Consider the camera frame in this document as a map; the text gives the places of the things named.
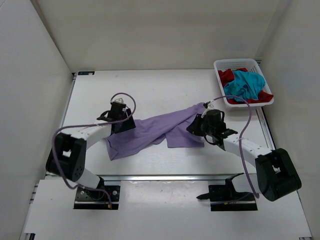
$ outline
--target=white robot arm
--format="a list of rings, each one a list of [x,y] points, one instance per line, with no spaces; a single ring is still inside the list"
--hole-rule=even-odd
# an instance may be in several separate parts
[[[63,131],[55,137],[55,150],[65,177],[81,186],[91,189],[104,189],[104,180],[85,168],[86,151],[92,145],[107,138],[111,134],[121,133],[136,127],[130,108],[122,98],[111,103],[111,109],[103,112],[93,126],[82,128],[75,133]],[[60,176],[51,150],[45,166],[50,173]],[[100,196],[101,191],[92,191],[92,195]]]
[[[224,151],[242,158],[246,175],[237,174],[231,177],[228,182],[230,191],[236,192],[247,178],[251,183],[250,188],[246,189],[247,192],[262,193],[265,198],[273,202],[301,188],[301,180],[287,151],[282,148],[271,150],[248,139],[240,138],[236,131],[226,127],[225,113],[215,109],[212,102],[204,104],[206,110],[203,114],[197,114],[187,131],[204,137],[209,144],[217,145]],[[207,136],[212,138],[212,142],[207,140]],[[251,174],[249,177],[244,161],[256,168],[256,174]],[[210,198],[208,194],[198,196],[198,199],[208,198]]]

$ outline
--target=white enclosure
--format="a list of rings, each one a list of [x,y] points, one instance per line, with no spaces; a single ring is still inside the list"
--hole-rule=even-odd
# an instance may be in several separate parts
[[[266,239],[298,240],[311,235],[307,220],[313,238],[319,240],[319,9],[320,2],[316,0],[0,0],[0,240],[17,240],[20,236],[25,240],[21,233],[32,231],[38,233],[35,240],[48,239],[47,233],[52,237],[55,230],[61,231],[60,239],[66,236],[88,239],[90,235],[86,234],[90,231],[94,231],[97,239],[104,238],[107,228],[101,227],[111,215],[92,211],[75,213],[72,211],[74,192],[68,191],[57,177],[47,175],[44,179],[54,130],[63,124],[64,117],[65,125],[91,123],[96,114],[109,107],[103,101],[108,103],[116,92],[134,94],[141,106],[136,112],[137,119],[210,100],[221,94],[213,63],[228,58],[261,60],[263,75],[274,94],[274,104],[264,107],[270,131],[262,109],[258,108],[246,137],[273,148],[271,132],[276,147],[288,150],[302,180],[298,193],[303,210],[295,192],[274,205],[259,199],[260,211],[253,214],[213,217],[189,198],[185,201],[189,211],[185,211],[179,205],[183,199],[172,199],[169,193],[171,186],[178,189],[179,184],[189,184],[182,181],[168,186],[166,194],[154,193],[164,211],[149,208],[151,202],[146,201],[149,210],[144,209],[136,218],[139,212],[135,208],[139,207],[136,200],[140,195],[134,192],[131,183],[123,181],[126,198],[121,199],[123,209],[118,214],[112,213],[117,220],[110,225],[114,231],[108,228],[109,233],[112,231],[109,237],[127,239],[129,235],[125,232],[115,232],[122,229],[121,224],[132,234],[138,233],[142,226],[139,223],[144,223],[148,229],[136,237],[151,238],[155,233],[158,238],[179,238],[186,225],[185,233],[196,239],[198,235],[192,227],[203,214],[207,222],[200,228],[206,238],[263,239],[261,234],[269,230]],[[73,81],[71,72],[81,70],[101,71],[92,78],[78,76]],[[164,101],[152,89],[170,90],[163,96]],[[152,101],[145,102],[147,97]],[[220,108],[224,107],[222,101],[219,104]],[[246,111],[228,113],[226,121],[239,131],[247,117]],[[99,142],[89,150],[86,167],[105,177],[137,175],[136,178],[138,175],[230,175],[242,171],[241,162],[231,155],[224,161],[222,150],[205,147],[203,152],[186,149],[169,152],[165,145],[164,142],[145,149],[140,155],[109,161],[105,160],[108,157],[105,146]],[[249,171],[254,173],[255,169],[250,167]],[[29,208],[39,180],[35,201]],[[146,183],[140,188],[146,194],[147,189],[158,189],[157,184],[161,183]],[[199,188],[190,193],[192,198],[207,185],[206,181],[196,181],[193,186]],[[165,220],[170,209],[166,209],[164,199],[172,201],[176,213],[172,222]],[[58,211],[48,208],[50,201]],[[25,222],[28,209],[29,218]],[[159,226],[167,229],[165,235],[157,232],[157,219]],[[224,229],[230,222],[231,230]],[[81,231],[73,234],[68,229],[69,223],[72,231],[78,228]]]
[[[72,75],[29,0],[0,1],[0,239],[17,240]]]
[[[34,0],[71,71],[262,57],[289,0]]]

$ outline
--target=laundry basket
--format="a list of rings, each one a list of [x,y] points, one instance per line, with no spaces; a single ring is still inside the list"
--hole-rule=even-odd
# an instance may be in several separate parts
[[[241,69],[241,68],[246,68],[249,72],[253,72],[253,73],[257,73],[260,74],[265,81],[265,86],[263,88],[263,91],[265,91],[268,94],[272,94],[270,91],[270,88],[268,86],[268,83],[264,77],[264,75],[262,74],[262,71],[258,65],[258,63],[251,59],[251,58],[238,58],[238,59],[223,59],[223,60],[217,60],[214,62],[214,70],[215,70],[215,74],[216,74],[216,78],[218,80],[220,89],[221,89],[221,93],[223,96],[225,96],[225,91],[224,88],[222,86],[220,77],[219,77],[219,73],[218,71],[226,71],[227,69],[231,69],[232,71],[235,71],[237,69]],[[227,98],[223,98],[223,101],[226,105],[227,110],[239,110],[242,108],[247,108],[248,106],[246,104],[230,104],[227,101]],[[259,108],[265,105],[270,105],[274,103],[274,97],[271,99],[271,101],[269,102],[261,102],[261,103],[250,103],[250,106],[253,108]]]

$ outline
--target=purple cable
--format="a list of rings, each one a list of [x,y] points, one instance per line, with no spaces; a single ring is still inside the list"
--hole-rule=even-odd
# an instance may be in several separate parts
[[[249,123],[251,121],[251,117],[252,117],[251,107],[250,107],[249,103],[246,100],[244,100],[242,97],[234,96],[234,95],[219,96],[219,97],[216,97],[213,100],[215,101],[215,100],[218,100],[218,99],[229,98],[229,97],[240,99],[241,101],[243,101],[248,106],[248,109],[249,109],[248,121],[246,122],[246,125],[244,126],[244,128],[242,129],[242,131],[240,132],[240,135],[239,135],[239,150],[240,150],[241,161],[242,161],[242,165],[243,165],[243,168],[244,168],[244,172],[245,172],[246,178],[248,179],[248,182],[249,182],[249,185],[250,185],[250,188],[252,190],[253,195],[258,199],[258,198],[260,198],[260,196],[259,196],[259,193],[256,192],[256,190],[254,188],[254,185],[253,185],[253,183],[252,183],[252,181],[250,179],[250,176],[249,176],[249,173],[248,173],[248,169],[247,169],[247,166],[246,166],[245,157],[244,157],[244,151],[242,149],[242,136],[243,136],[245,130],[247,129],[247,127],[248,127],[248,125],[249,125]]]
[[[112,96],[110,102],[112,103],[112,100],[115,98],[115,96],[118,96],[118,95],[126,95],[128,96],[129,98],[131,98],[131,100],[133,101],[133,104],[134,104],[134,108],[133,108],[133,111],[132,113],[126,118],[126,119],[123,119],[123,120],[119,120],[119,121],[112,121],[112,122],[104,122],[104,123],[98,123],[98,124],[83,124],[83,125],[70,125],[70,126],[63,126],[63,127],[60,127],[58,130],[56,130],[52,136],[52,140],[51,140],[51,145],[52,145],[52,155],[53,155],[53,159],[54,159],[54,162],[55,162],[55,165],[59,171],[59,174],[60,176],[62,177],[65,185],[67,185],[68,188],[70,188],[71,190],[74,190],[78,187],[81,187],[83,189],[86,189],[86,190],[89,190],[89,191],[98,191],[98,192],[103,192],[107,197],[108,197],[108,201],[109,201],[109,205],[110,205],[110,209],[112,209],[112,204],[111,204],[111,198],[110,198],[110,195],[109,193],[106,191],[106,190],[103,190],[103,189],[96,189],[96,188],[91,188],[91,187],[86,187],[86,186],[82,186],[80,184],[76,184],[75,186],[71,186],[69,184],[69,182],[67,181],[67,178],[66,178],[66,175],[60,165],[60,162],[58,160],[58,155],[57,155],[57,150],[56,150],[56,145],[55,145],[55,139],[56,139],[56,136],[58,135],[58,133],[64,129],[73,129],[73,128],[90,128],[90,127],[96,127],[96,126],[105,126],[105,125],[109,125],[109,124],[120,124],[120,123],[123,123],[124,121],[127,121],[129,118],[132,117],[132,115],[135,113],[136,111],[136,108],[137,108],[137,104],[136,104],[136,101],[135,99],[125,93],[125,92],[118,92],[116,93],[115,95]]]

